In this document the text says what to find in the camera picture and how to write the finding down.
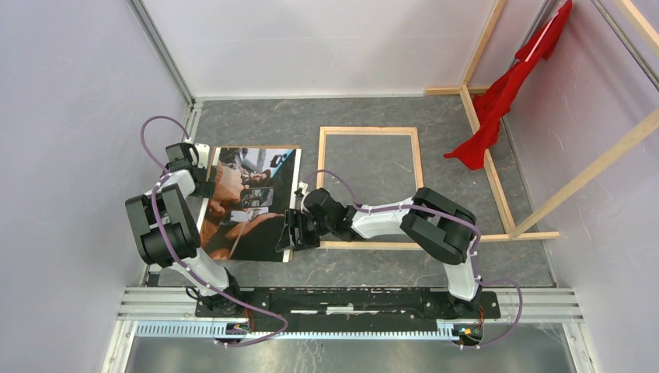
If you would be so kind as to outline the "red cloth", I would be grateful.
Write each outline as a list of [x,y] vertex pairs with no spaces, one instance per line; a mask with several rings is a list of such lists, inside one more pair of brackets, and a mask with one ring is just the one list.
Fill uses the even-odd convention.
[[468,169],[484,167],[485,152],[498,141],[500,118],[510,112],[511,105],[526,78],[542,59],[549,59],[567,24],[574,3],[569,0],[560,6],[550,20],[519,49],[515,63],[482,95],[475,95],[472,103],[479,120],[478,131],[452,152],[446,159],[458,159]]

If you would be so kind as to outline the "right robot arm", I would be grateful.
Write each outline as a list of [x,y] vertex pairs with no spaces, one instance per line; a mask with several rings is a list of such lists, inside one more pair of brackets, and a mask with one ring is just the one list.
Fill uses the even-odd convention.
[[476,217],[447,197],[421,187],[400,202],[344,205],[324,188],[307,191],[300,186],[295,198],[295,207],[284,214],[277,250],[314,249],[327,234],[344,242],[404,235],[442,263],[448,304],[455,315],[468,317],[479,308],[483,286],[472,261],[481,237]]

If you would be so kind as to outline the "wooden beam rack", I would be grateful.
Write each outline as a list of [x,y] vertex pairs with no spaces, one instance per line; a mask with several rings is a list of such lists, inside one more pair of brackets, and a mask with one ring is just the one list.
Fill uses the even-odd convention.
[[507,71],[491,87],[471,87],[469,86],[470,79],[479,64],[505,4],[504,1],[494,3],[476,49],[462,76],[461,84],[456,87],[429,87],[425,93],[428,96],[458,95],[462,100],[473,136],[465,145],[461,145],[451,152],[450,156],[460,159],[465,166],[472,170],[485,170],[504,227],[504,233],[486,235],[483,240],[496,242],[554,239],[558,237],[558,232],[531,233],[529,229],[655,132],[658,129],[658,112],[654,111],[642,120],[566,186],[550,197],[537,211],[522,223],[516,224],[493,164],[490,147],[494,144],[494,138],[498,134],[500,121],[509,112],[524,79],[530,75],[535,63],[539,62],[541,58],[549,56],[556,46],[560,30],[572,9],[572,3],[566,2],[556,6],[553,1],[545,2],[536,19],[539,25],[534,27],[528,40],[523,43],[522,53],[514,56],[510,71]]

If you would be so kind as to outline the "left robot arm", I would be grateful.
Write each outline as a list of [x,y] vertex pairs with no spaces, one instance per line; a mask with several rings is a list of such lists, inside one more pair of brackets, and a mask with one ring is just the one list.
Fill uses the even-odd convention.
[[211,197],[216,166],[208,145],[182,142],[166,148],[168,162],[150,190],[125,203],[139,256],[148,264],[170,268],[189,282],[186,293],[201,310],[238,315],[244,296],[236,279],[201,247],[200,230],[186,198]]

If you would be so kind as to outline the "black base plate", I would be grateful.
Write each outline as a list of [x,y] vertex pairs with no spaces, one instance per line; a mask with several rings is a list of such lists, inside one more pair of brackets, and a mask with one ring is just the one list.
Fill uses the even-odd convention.
[[478,323],[501,317],[497,295],[478,291],[462,301],[443,288],[243,288],[243,302],[266,310],[243,310],[220,295],[197,301],[195,315],[254,321],[254,332],[273,332],[288,321],[288,332],[435,331],[437,321]]

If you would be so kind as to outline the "white wooden picture frame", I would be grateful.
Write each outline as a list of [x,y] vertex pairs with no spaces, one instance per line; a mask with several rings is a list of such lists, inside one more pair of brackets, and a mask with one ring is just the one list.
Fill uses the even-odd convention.
[[[409,136],[413,157],[413,174],[417,188],[424,186],[423,171],[420,157],[420,141],[415,127],[321,127],[319,130],[319,150],[317,168],[326,165],[326,138],[328,135],[385,135]],[[392,251],[420,251],[421,248],[413,242],[341,242],[321,241],[321,249],[364,249]]]

